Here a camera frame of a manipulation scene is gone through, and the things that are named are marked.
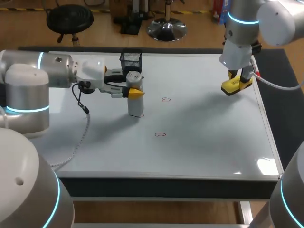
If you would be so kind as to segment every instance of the white table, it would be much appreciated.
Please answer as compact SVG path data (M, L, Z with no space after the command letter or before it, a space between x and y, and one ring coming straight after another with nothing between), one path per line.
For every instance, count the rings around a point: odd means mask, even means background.
M109 69L120 67L119 53L72 57L103 57ZM83 95L91 113L89 133L58 176L278 180L283 169L256 81L226 96L220 85L227 70L218 59L143 54L143 118L128 116L126 99L99 91ZM85 124L71 90L51 88L50 129L32 142L49 163L59 162L70 156Z

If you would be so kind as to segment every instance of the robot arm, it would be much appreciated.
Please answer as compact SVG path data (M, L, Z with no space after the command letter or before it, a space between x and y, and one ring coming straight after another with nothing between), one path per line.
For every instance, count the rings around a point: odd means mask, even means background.
M39 137L49 128L49 87L69 88L77 83L82 93L98 89L112 98L128 98L129 115L143 113L140 72L107 70L102 58L73 62L70 55L5 50L0 62L9 128L28 138ZM2 115L0 127L5 127Z
M0 138L0 227L73 227L72 198L35 146L13 130Z
M259 31L273 46L304 37L304 1L233 0L228 16L227 40L219 60L229 69L229 80L222 84L222 90L232 95L252 83L251 55L255 54L252 47L259 43ZM240 69L242 74L236 77Z

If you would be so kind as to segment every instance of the black cable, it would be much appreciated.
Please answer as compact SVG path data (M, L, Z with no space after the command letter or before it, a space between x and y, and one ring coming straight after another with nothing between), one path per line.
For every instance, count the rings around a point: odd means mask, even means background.
M79 97L77 97L76 94L75 94L75 92L74 92L75 86L79 86L79 83L75 83L75 84L72 86L72 94L73 94L73 96L75 97L75 99L78 101L77 105L78 105L86 114L88 114L88 113L90 112L89 109L88 109L86 106L84 106L84 105L81 103L81 101L80 101L81 93L82 93L82 92L79 91Z
M101 6L101 5L104 5L104 4L105 4L105 0L103 0L103 2L98 3L98 4L95 4L95 5L87 4L86 0L84 0L84 3L85 3L86 6Z

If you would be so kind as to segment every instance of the chrome stool base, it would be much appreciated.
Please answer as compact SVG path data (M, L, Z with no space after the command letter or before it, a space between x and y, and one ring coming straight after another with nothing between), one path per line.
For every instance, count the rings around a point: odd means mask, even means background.
M188 32L187 26L180 20L160 18L152 21L147 29L150 37L158 41L172 42L183 38Z

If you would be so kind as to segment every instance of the red drawn circle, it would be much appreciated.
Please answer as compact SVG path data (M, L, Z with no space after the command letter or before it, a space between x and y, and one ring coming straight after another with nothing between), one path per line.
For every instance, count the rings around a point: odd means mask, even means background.
M161 101L163 101L163 102L167 102L167 101L170 101L171 99L170 98L168 98L168 97L163 97L162 99L161 99Z
M167 134L165 134L165 133L162 133L162 132L157 132L157 133L155 133L155 136L156 137L164 137L164 136L166 136Z

